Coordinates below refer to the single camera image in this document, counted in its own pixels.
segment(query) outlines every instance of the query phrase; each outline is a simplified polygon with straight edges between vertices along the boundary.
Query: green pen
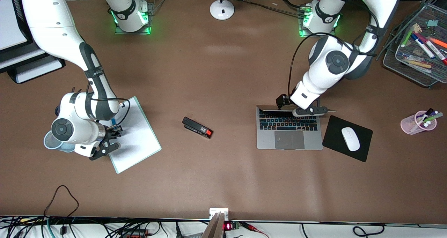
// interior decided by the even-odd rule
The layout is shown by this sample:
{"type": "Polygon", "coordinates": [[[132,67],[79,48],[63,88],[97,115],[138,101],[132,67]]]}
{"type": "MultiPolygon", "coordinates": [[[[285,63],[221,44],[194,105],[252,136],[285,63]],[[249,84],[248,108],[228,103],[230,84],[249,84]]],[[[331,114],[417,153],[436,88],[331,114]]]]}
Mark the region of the green pen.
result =
{"type": "Polygon", "coordinates": [[[412,31],[409,30],[408,33],[407,33],[407,36],[405,36],[405,39],[402,41],[401,47],[405,47],[405,45],[406,45],[407,42],[408,42],[408,39],[409,39],[410,36],[411,36],[411,33],[412,33],[412,31]]]}
{"type": "Polygon", "coordinates": [[[424,119],[423,122],[431,121],[442,116],[444,116],[444,114],[442,114],[442,112],[439,112],[438,114],[434,114],[433,116],[427,117],[426,119],[424,119]]]}

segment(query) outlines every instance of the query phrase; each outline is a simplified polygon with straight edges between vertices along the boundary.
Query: white round device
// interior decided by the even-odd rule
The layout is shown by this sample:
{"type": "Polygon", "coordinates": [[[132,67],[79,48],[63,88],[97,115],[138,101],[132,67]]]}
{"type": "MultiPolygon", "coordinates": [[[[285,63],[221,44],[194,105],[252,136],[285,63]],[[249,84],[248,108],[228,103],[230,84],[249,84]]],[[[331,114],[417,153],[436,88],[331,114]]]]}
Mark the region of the white round device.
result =
{"type": "Polygon", "coordinates": [[[227,0],[217,0],[213,2],[210,6],[211,15],[217,20],[227,20],[234,14],[233,3],[227,0]]]}

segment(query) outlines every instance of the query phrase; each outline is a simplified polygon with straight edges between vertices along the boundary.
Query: laptop trackpad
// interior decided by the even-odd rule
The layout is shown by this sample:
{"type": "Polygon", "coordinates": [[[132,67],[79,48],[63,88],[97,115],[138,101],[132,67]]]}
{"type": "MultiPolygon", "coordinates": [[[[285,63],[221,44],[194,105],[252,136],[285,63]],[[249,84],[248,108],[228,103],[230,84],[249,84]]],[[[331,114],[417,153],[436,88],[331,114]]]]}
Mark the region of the laptop trackpad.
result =
{"type": "Polygon", "coordinates": [[[304,149],[305,137],[303,132],[275,131],[276,149],[304,149]]]}

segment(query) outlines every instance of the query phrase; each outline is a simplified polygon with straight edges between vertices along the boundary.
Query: desk surface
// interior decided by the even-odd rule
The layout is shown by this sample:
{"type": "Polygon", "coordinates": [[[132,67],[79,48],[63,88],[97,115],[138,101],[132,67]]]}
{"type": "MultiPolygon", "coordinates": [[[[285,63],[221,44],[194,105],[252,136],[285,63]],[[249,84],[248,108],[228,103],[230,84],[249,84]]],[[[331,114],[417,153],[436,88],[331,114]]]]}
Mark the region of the desk surface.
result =
{"type": "MultiPolygon", "coordinates": [[[[138,98],[163,149],[121,174],[108,157],[92,162],[47,150],[43,136],[54,107],[73,86],[85,89],[83,72],[67,63],[21,85],[2,74],[0,214],[42,214],[65,184],[80,202],[78,216],[207,218],[208,208],[225,207],[236,219],[447,222],[447,122],[414,136],[399,126],[415,111],[446,112],[445,85],[418,87],[374,61],[363,78],[324,93],[321,101],[334,115],[374,131],[365,163],[327,148],[258,150],[255,106],[286,92],[301,40],[297,20],[235,1],[235,15],[217,21],[208,11],[213,1],[166,0],[150,36],[115,36],[104,0],[69,3],[113,90],[138,98]],[[185,130],[186,115],[214,136],[185,130]]],[[[401,3],[394,21],[417,7],[401,3]]],[[[347,4],[343,14],[338,35],[352,41],[367,13],[347,4]]],[[[300,49],[292,85],[308,70],[314,42],[300,49]]],[[[328,120],[321,119],[323,133],[328,120]]],[[[61,192],[49,214],[74,206],[61,192]]]]}

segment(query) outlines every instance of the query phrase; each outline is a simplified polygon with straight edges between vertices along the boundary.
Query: laptop keyboard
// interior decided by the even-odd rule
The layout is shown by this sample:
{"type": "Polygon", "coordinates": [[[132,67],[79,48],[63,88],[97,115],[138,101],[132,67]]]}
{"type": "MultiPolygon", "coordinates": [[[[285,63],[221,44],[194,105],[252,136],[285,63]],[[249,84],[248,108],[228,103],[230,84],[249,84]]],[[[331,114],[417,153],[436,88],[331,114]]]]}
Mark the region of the laptop keyboard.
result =
{"type": "Polygon", "coordinates": [[[294,117],[291,111],[259,110],[260,130],[318,131],[316,116],[294,117]]]}

